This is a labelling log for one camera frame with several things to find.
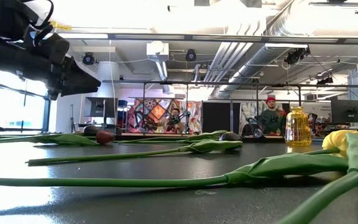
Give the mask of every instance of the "yellow vase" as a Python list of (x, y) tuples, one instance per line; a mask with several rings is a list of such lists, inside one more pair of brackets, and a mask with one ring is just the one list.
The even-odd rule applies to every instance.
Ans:
[(302, 107), (291, 108), (285, 123), (285, 143), (289, 146), (309, 146), (311, 134), (308, 116), (302, 112)]

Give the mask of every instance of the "artwork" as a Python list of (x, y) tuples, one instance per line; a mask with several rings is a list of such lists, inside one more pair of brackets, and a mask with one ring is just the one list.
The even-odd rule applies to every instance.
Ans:
[[(201, 102), (189, 101), (188, 125), (190, 133), (201, 132)], [(172, 125), (172, 118), (186, 111), (186, 101), (171, 99), (136, 98), (128, 111), (128, 132), (130, 133), (182, 133), (186, 117)]]
[[(252, 135), (254, 128), (262, 128), (265, 135), (282, 135), (288, 112), (289, 104), (276, 103), (274, 98), (259, 102), (259, 114), (257, 114), (256, 102), (241, 103), (239, 134), (241, 136)], [(257, 115), (259, 121), (262, 121), (262, 127), (252, 119)]]

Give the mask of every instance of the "window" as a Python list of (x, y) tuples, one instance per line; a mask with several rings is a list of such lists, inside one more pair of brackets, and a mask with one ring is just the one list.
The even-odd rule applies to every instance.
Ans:
[(47, 131), (50, 101), (45, 84), (0, 71), (0, 126)]

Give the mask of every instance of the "yellow tulip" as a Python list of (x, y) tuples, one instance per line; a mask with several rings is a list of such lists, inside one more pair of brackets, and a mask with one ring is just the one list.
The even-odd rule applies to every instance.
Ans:
[(323, 140), (323, 149), (331, 149), (331, 148), (336, 147), (340, 150), (339, 154), (336, 154), (336, 156), (346, 158), (347, 157), (346, 156), (346, 150), (347, 150), (346, 133), (358, 134), (358, 131), (340, 130), (340, 131), (331, 132)]

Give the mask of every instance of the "black partition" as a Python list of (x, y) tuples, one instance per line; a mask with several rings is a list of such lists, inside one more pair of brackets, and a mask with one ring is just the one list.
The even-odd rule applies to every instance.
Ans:
[[(233, 103), (233, 132), (239, 132), (240, 103)], [(230, 131), (230, 103), (203, 102), (203, 132)]]

